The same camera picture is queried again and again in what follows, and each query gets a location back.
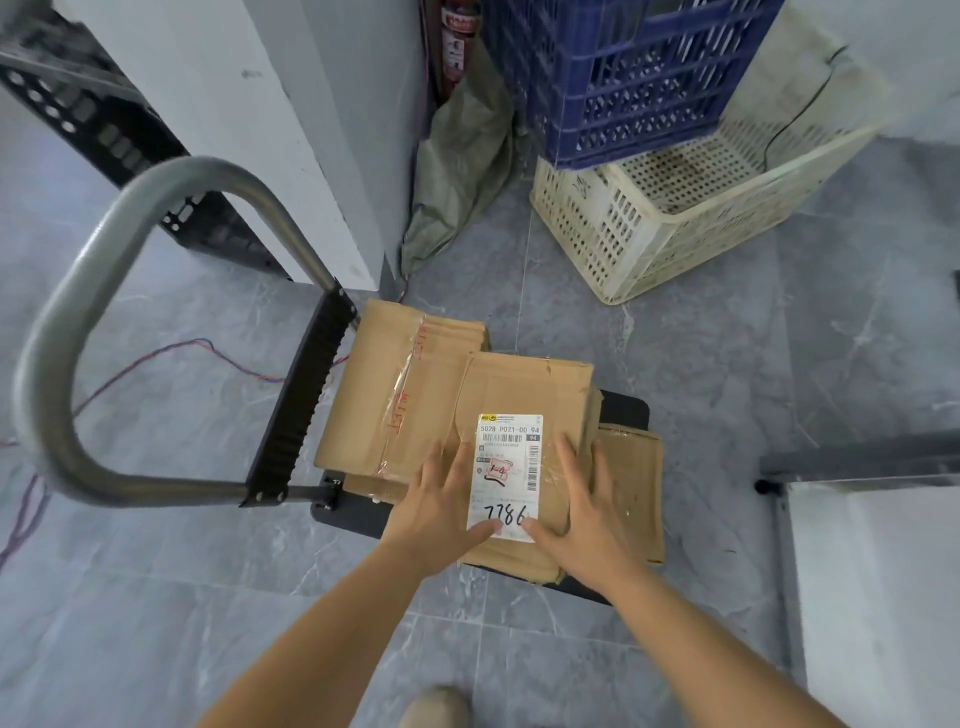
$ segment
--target red fire extinguisher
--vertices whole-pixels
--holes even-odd
[[[479,0],[444,0],[440,8],[443,38],[444,98],[467,73],[473,44],[480,33]]]

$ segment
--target shoe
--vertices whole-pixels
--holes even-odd
[[[431,688],[407,706],[398,728],[469,728],[470,704],[455,688]]]

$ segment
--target barcode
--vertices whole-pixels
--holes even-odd
[[[527,448],[527,491],[537,491],[537,480],[540,476],[540,446],[531,445]]]
[[[503,435],[499,432],[484,432],[485,443],[522,443],[523,435]]]

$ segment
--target red wire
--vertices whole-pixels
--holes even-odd
[[[247,369],[247,367],[242,366],[241,364],[237,364],[229,356],[218,351],[217,348],[213,346],[213,342],[209,339],[190,339],[189,341],[179,341],[176,344],[168,344],[165,347],[155,349],[150,353],[144,354],[139,359],[136,359],[133,364],[121,369],[106,382],[97,387],[92,395],[78,404],[73,410],[73,416],[78,417],[91,402],[100,397],[100,395],[106,392],[107,389],[116,384],[118,381],[120,381],[120,379],[128,375],[144,362],[150,361],[151,359],[160,356],[162,353],[172,352],[174,349],[182,349],[183,347],[190,346],[201,347],[202,349],[214,354],[218,358],[226,361],[227,364],[237,371],[242,372],[245,375],[255,376],[260,381],[265,381],[269,384],[282,384],[284,382],[283,377],[262,375],[252,369]],[[335,367],[338,364],[343,364],[348,359],[349,354],[346,356],[341,356],[339,359],[334,360],[331,366]],[[17,442],[16,438],[11,437],[6,440],[0,440],[0,449],[15,448],[19,444],[20,443]],[[33,516],[30,518],[29,522],[27,522],[27,512],[30,510],[30,501],[33,500],[34,491],[37,486],[40,488],[40,502],[36,506]],[[0,571],[3,570],[4,566],[10,560],[10,557],[13,556],[24,544],[26,544],[27,539],[29,539],[39,528],[40,521],[43,519],[43,514],[47,510],[47,504],[50,502],[50,495],[50,488],[47,486],[46,481],[40,477],[38,473],[31,475],[27,489],[24,491],[23,497],[20,499],[20,509],[16,514],[16,522],[13,524],[13,531],[11,532],[10,537],[7,539],[7,545],[3,547],[3,550],[0,550]]]

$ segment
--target stack of boxes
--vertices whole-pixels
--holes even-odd
[[[593,367],[580,362],[490,352],[481,323],[371,301],[315,463],[346,473],[344,488],[351,493],[397,503],[433,443],[444,444],[448,464],[462,441],[473,447],[481,415],[540,415],[540,522],[558,533],[569,527],[569,492],[555,435],[569,438],[586,473],[592,472],[589,444],[599,437],[637,554],[659,563],[660,439],[600,425],[603,397],[591,386],[592,374]],[[468,496],[462,503],[465,522]],[[564,576],[535,544],[504,538],[490,539],[464,562],[539,583]]]

